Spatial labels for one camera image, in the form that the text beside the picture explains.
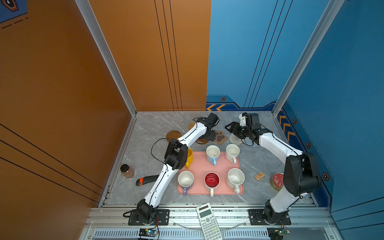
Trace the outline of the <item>rattan woven round coaster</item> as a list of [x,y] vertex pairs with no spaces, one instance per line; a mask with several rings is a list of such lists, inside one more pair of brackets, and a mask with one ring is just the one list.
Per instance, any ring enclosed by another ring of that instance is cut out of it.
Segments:
[[192,122],[188,125],[188,129],[191,130],[195,126],[196,122]]

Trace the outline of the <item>cork paw print coaster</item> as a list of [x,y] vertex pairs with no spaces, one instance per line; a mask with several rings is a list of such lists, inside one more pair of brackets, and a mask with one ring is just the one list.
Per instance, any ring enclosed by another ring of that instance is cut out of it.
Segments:
[[225,132],[223,131],[215,131],[215,132],[216,132],[216,136],[215,136],[214,142],[219,145],[223,145],[228,140],[228,137],[225,135]]

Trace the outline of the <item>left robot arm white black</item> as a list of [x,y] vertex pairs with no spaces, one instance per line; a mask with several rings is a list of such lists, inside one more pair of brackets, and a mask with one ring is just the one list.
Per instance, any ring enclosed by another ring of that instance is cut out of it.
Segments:
[[151,224],[156,219],[156,210],[162,196],[174,175],[186,165],[192,144],[200,138],[214,141],[216,132],[213,128],[219,121],[219,117],[213,113],[208,117],[199,117],[192,129],[178,139],[170,139],[160,175],[149,193],[137,204],[137,213],[145,224]]

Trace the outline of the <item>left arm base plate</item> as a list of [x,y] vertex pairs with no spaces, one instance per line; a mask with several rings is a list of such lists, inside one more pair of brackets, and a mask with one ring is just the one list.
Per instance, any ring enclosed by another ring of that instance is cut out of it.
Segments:
[[143,217],[138,210],[133,210],[130,214],[129,226],[167,226],[170,219],[170,210],[157,209],[151,212],[148,218]]

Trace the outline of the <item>plain brown wooden coaster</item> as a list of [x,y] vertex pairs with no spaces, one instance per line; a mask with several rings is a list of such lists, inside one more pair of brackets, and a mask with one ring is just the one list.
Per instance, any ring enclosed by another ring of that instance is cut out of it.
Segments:
[[166,139],[168,142],[170,142],[171,139],[178,139],[182,136],[182,134],[179,131],[170,131],[166,135]]

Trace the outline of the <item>glossy brown wooden coaster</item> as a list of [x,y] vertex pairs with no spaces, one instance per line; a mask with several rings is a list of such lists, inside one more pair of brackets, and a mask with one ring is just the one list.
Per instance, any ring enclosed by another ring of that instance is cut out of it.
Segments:
[[208,139],[204,139],[204,138],[199,138],[196,140],[196,143],[198,143],[199,145],[205,145],[209,142]]

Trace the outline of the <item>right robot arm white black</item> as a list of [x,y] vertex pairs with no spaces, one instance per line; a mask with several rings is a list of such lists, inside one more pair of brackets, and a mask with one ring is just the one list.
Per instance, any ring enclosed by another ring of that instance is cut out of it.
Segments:
[[225,129],[241,140],[249,138],[285,165],[282,188],[265,203],[263,213],[258,215],[268,225],[281,224],[294,203],[322,186],[317,158],[280,140],[260,123],[258,114],[242,113],[239,119],[239,123],[232,122]]

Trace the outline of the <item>multicolour woven round coaster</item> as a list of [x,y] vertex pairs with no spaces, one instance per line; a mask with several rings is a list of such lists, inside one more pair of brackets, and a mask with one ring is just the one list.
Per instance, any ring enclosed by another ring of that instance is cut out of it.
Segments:
[[233,133],[230,135],[229,140],[232,144],[237,145],[237,146],[241,145],[243,143],[242,139],[236,137]]

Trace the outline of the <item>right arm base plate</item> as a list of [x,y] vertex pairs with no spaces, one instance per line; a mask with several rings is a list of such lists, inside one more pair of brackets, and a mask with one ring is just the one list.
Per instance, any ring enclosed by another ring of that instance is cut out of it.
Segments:
[[268,209],[249,209],[249,219],[251,225],[286,225],[292,224],[289,212],[275,213],[273,210]]

